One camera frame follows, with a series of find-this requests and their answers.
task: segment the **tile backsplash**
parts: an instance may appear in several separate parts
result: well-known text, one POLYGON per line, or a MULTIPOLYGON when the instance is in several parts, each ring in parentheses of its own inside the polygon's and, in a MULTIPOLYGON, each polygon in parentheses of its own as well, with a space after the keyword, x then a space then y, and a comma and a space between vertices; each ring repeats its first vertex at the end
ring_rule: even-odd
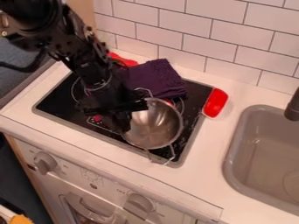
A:
POLYGON ((111 48, 293 94, 299 0, 94 0, 111 48))

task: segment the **oven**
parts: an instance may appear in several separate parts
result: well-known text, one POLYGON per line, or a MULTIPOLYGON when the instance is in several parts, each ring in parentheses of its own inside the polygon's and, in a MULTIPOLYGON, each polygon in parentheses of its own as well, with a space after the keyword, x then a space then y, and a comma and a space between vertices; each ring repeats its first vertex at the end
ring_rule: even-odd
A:
POLYGON ((199 223, 84 167, 29 144, 22 146, 24 159, 59 224, 199 223))

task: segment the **red handle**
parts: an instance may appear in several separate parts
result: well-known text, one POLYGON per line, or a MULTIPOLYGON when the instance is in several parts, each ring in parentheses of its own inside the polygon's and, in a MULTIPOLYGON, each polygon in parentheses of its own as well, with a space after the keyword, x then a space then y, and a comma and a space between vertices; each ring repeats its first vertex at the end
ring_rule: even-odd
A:
POLYGON ((108 56, 113 59, 113 60, 119 60, 120 62, 122 62, 126 67, 135 67, 138 66, 138 62, 132 59, 124 59, 121 56, 119 56, 118 54, 114 53, 114 52, 110 52, 108 54, 108 56))
POLYGON ((214 88, 204 106, 204 114, 211 118, 216 117, 225 107, 228 95, 221 89, 214 88))

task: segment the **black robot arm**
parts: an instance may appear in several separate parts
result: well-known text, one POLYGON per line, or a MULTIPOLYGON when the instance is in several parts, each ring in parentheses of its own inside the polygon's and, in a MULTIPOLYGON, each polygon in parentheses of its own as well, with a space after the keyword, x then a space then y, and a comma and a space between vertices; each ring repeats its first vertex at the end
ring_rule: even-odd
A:
POLYGON ((80 100, 86 114, 101 114, 110 129, 130 129, 131 112, 146 109, 145 100, 123 86, 119 67, 105 43, 60 0, 0 0, 0 34, 26 51, 46 50, 77 74, 90 96, 80 100))

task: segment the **faucet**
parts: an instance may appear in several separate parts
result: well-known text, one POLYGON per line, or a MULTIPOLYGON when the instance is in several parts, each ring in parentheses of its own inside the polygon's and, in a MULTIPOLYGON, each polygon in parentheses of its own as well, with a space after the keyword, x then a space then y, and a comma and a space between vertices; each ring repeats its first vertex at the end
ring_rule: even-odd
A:
POLYGON ((295 91, 292 99, 286 107, 284 116, 292 122, 299 121, 299 88, 295 91))

